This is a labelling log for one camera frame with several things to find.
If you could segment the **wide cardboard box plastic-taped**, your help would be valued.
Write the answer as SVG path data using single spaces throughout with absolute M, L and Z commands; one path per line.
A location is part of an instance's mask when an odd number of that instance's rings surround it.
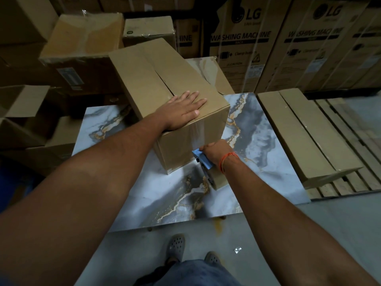
M 121 13 L 62 14 L 39 60 L 63 82 L 70 95 L 119 94 L 109 53 L 123 48 Z

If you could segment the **person's left forearm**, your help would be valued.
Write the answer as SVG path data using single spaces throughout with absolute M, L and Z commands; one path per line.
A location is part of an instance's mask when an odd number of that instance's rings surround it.
M 74 285 L 168 122 L 158 113 L 75 154 L 0 214 L 0 285 Z

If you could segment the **grey perforated shoe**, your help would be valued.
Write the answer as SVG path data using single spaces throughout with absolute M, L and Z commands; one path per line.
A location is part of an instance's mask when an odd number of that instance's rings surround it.
M 222 265 L 217 253 L 214 251 L 209 251 L 205 256 L 204 261 L 208 264 Z
M 185 241 L 184 234 L 176 234 L 170 238 L 166 248 L 165 264 L 182 262 L 185 251 Z

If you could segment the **person's right forearm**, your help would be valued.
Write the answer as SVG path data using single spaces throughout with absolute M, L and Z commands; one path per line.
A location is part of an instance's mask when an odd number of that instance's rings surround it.
M 281 285 L 379 286 L 333 236 L 240 159 L 226 159 L 224 168 L 255 241 Z

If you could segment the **brown cardboard box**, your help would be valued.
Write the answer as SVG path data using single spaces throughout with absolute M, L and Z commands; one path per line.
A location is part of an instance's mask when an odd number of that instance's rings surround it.
M 165 131 L 154 145 L 166 174 L 193 160 L 192 150 L 221 139 L 230 104 L 214 85 L 198 73 L 163 38 L 109 53 L 122 88 L 139 119 L 153 113 L 173 96 L 199 92 L 207 99 L 195 119 L 174 131 Z

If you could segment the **open empty cardboard box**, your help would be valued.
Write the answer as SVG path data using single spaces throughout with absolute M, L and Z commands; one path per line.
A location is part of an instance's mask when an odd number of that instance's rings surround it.
M 0 87 L 0 150 L 43 146 L 56 124 L 45 97 L 50 86 Z

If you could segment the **plain stacked cardboard box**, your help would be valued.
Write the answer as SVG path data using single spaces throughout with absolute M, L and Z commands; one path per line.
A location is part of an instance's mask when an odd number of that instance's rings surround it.
M 0 45 L 45 42 L 58 19 L 49 0 L 0 0 Z

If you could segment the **grey perforated left shoe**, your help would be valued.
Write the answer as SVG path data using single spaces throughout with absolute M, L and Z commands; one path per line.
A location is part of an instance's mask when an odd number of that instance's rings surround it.
M 182 262 L 185 251 L 185 241 L 184 234 L 176 234 L 170 238 L 166 248 L 165 264 Z

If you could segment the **wooden pallet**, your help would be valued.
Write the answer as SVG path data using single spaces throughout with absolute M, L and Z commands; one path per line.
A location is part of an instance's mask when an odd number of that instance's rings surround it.
M 307 189 L 311 201 L 381 192 L 381 138 L 343 98 L 310 100 L 318 106 L 363 167 L 324 186 Z

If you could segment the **small cardboard box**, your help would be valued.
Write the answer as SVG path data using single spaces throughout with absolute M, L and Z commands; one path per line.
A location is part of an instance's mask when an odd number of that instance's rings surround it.
M 124 47 L 163 38 L 175 50 L 176 36 L 171 16 L 129 18 L 125 20 L 122 41 Z

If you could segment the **person's left hand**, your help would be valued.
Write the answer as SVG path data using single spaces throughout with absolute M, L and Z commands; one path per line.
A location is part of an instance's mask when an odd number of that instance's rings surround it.
M 183 119 L 182 115 L 193 110 L 200 111 L 200 108 L 207 102 L 207 98 L 203 98 L 198 101 L 195 99 L 192 104 L 185 105 L 185 98 L 188 95 L 186 92 L 187 91 L 185 91 L 182 95 L 177 96 L 178 99 L 176 101 L 172 103 L 166 102 L 152 115 L 155 125 L 158 126 L 161 131 L 176 130 L 185 126 L 190 121 L 195 120 Z

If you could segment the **orange thread wristband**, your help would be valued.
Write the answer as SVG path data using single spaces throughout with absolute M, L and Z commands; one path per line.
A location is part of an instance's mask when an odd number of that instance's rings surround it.
M 229 152 L 229 153 L 226 153 L 224 154 L 221 159 L 219 160 L 219 163 L 218 163 L 218 168 L 220 170 L 220 172 L 225 175 L 225 168 L 224 168 L 224 163 L 226 161 L 226 159 L 232 159 L 232 158 L 236 158 L 236 159 L 240 159 L 239 156 L 234 152 Z

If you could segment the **dark printed cardboard carton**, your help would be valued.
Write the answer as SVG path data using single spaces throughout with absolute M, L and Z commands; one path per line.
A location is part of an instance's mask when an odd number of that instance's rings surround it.
M 185 59 L 200 57 L 201 21 L 189 18 L 173 21 L 177 52 Z

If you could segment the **low plain cardboard box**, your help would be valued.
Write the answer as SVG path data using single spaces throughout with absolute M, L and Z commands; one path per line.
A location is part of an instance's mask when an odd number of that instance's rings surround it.
M 6 150 L 0 152 L 0 156 L 18 162 L 46 177 L 71 157 L 82 121 L 63 116 L 44 146 Z

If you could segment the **blue tape dispenser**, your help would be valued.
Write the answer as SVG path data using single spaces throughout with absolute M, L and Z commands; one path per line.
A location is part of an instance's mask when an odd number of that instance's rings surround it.
M 228 181 L 224 174 L 222 174 L 220 169 L 213 164 L 202 151 L 195 149 L 192 153 L 196 161 L 200 164 L 207 181 L 214 190 L 219 190 L 228 185 Z

